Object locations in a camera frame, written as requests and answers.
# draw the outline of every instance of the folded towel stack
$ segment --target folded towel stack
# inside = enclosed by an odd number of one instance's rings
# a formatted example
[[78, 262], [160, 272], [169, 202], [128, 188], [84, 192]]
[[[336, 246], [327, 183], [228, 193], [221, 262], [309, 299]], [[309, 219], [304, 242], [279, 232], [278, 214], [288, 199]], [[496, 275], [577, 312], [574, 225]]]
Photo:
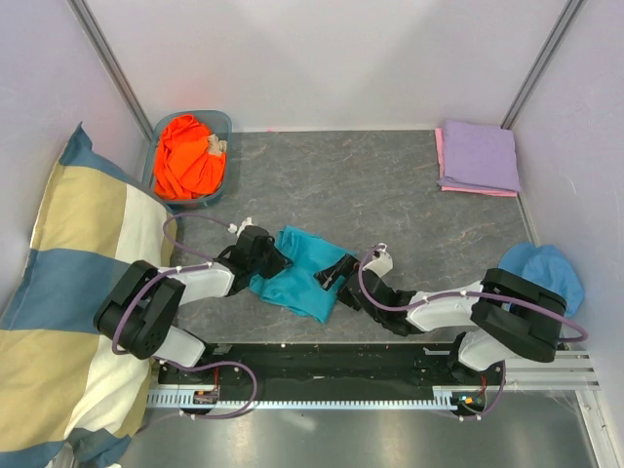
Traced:
[[436, 129], [444, 191], [515, 197], [520, 191], [514, 134], [493, 125], [447, 120]]

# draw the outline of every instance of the light blue fabric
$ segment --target light blue fabric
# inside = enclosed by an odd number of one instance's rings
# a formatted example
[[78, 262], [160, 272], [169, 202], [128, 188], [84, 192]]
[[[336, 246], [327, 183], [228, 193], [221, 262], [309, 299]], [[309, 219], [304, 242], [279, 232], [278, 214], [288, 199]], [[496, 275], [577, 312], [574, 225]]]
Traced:
[[322, 324], [326, 323], [343, 279], [336, 281], [329, 291], [323, 291], [314, 274], [351, 253], [292, 226], [286, 226], [278, 233], [275, 247], [292, 260], [292, 266], [270, 280], [254, 276], [250, 290], [265, 302], [287, 307], [296, 315], [311, 316]]
[[566, 317], [576, 314], [585, 297], [572, 265], [555, 246], [522, 242], [502, 257], [498, 267], [563, 297], [567, 301]]

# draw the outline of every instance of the laundry basket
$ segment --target laundry basket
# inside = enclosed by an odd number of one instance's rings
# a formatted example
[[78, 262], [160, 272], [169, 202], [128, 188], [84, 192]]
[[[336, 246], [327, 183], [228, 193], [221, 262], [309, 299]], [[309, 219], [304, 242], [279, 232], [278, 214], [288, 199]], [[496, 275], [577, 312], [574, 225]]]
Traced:
[[[160, 135], [165, 127], [167, 127], [169, 123], [174, 120], [175, 117], [185, 114], [191, 114], [202, 124], [206, 124], [208, 128], [211, 129], [211, 132], [216, 134], [218, 139], [223, 139], [229, 144], [232, 136], [232, 121], [223, 112], [219, 112], [218, 110], [188, 110], [185, 112], [176, 112], [174, 114], [168, 115], [167, 117], [162, 119], [154, 129], [152, 139], [149, 142], [147, 157], [145, 158], [145, 169], [143, 170], [142, 181], [152, 190], [154, 189], [154, 185], [156, 184], [156, 178], [154, 177], [154, 162], [156, 160], [156, 149], [158, 148], [158, 143], [160, 142]], [[227, 185], [227, 180], [230, 174], [230, 154], [230, 147], [228, 146], [226, 151], [227, 160], [225, 161], [225, 174], [223, 175], [223, 181], [221, 182], [221, 185], [215, 193], [200, 198], [194, 198], [193, 200], [163, 200], [163, 202], [176, 211], [205, 208], [208, 205], [216, 203], [218, 199], [223, 196], [223, 190]]]

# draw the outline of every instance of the purple towel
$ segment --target purple towel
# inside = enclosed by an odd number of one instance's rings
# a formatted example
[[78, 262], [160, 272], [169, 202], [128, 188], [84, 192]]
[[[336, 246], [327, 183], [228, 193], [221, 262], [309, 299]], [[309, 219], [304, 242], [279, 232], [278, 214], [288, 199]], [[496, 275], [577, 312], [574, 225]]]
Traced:
[[447, 120], [441, 186], [520, 191], [516, 144], [510, 130]]

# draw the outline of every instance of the striped pillow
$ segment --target striped pillow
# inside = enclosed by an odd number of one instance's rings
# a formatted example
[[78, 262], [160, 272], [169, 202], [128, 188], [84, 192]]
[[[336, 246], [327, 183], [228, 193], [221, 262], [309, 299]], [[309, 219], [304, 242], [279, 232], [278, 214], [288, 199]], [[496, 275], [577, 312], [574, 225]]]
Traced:
[[115, 356], [93, 318], [130, 263], [169, 264], [167, 216], [92, 151], [78, 126], [48, 180], [21, 285], [0, 317], [0, 466], [40, 468], [64, 441], [96, 466], [121, 457], [143, 416], [149, 362]]

